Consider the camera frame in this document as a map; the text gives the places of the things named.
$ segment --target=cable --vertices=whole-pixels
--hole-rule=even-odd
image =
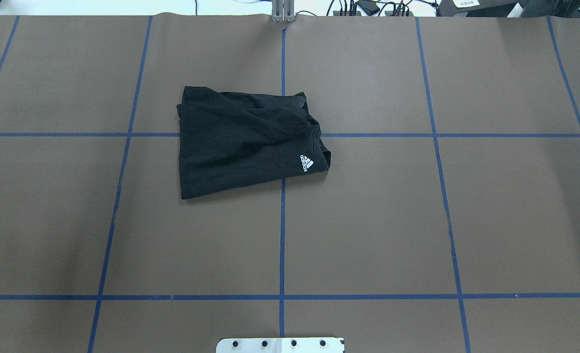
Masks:
[[[428,4],[431,7],[438,7],[438,3],[436,1],[430,2],[430,1],[425,1],[425,0],[411,0],[410,2],[413,2],[413,1],[417,1],[417,2],[422,2],[424,4]],[[388,4],[388,2],[385,2],[385,1],[375,1],[375,2],[378,3],[378,4]]]
[[[425,1],[425,0],[410,0],[407,4],[409,5],[411,2],[413,1],[417,1],[417,2],[422,2],[424,4],[428,4],[429,6],[434,8],[434,14],[438,13],[438,2],[436,0],[434,0],[434,2],[429,2],[429,1]]]
[[[317,16],[316,14],[314,14],[314,13],[312,13],[310,11],[307,11],[307,10],[301,10],[301,11],[297,12],[296,14],[299,14],[299,13],[309,13],[312,16]]]
[[[327,8],[327,14],[325,14],[325,16],[329,15],[329,11],[331,10],[331,6],[333,6],[333,2],[335,2],[335,0],[331,0],[330,7]]]
[[[397,10],[397,3],[392,2],[392,1],[386,2],[386,5],[382,6],[382,8],[379,10],[379,13],[377,13],[377,17],[382,15],[382,11],[384,9],[386,9],[386,6],[388,6],[389,4],[392,4],[392,12],[393,13],[395,12],[395,10]]]

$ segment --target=black cable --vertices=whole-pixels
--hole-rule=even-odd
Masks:
[[[394,13],[395,10],[397,9],[397,3],[389,1],[389,2],[386,2],[386,5],[382,6],[382,8],[379,10],[379,13],[377,14],[377,16],[381,16],[382,11],[384,9],[386,9],[386,6],[388,6],[389,4],[392,4],[392,12]]]
[[[331,6],[333,6],[333,2],[335,2],[335,0],[331,0],[330,7],[327,8],[327,13],[325,14],[325,16],[329,15],[329,11],[331,10]]]
[[[411,0],[410,2],[412,2],[412,1],[422,2],[424,4],[431,5],[431,7],[438,7],[438,3],[436,1],[431,2],[431,1],[426,1],[426,0]],[[388,2],[385,2],[385,1],[375,1],[375,2],[378,4],[388,4]]]
[[[299,13],[309,13],[312,16],[316,16],[314,13],[311,13],[310,11],[307,11],[307,10],[301,10],[301,11],[297,12],[296,14],[299,14]]]
[[[407,16],[406,12],[409,13],[410,7],[408,6],[411,3],[411,0],[407,4],[403,4],[404,6],[401,7],[401,16]]]

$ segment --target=adidas logo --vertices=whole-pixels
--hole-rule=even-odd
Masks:
[[[303,171],[307,172],[307,170],[312,167],[312,164],[314,164],[314,161],[304,155],[301,155],[301,164],[303,165]]]

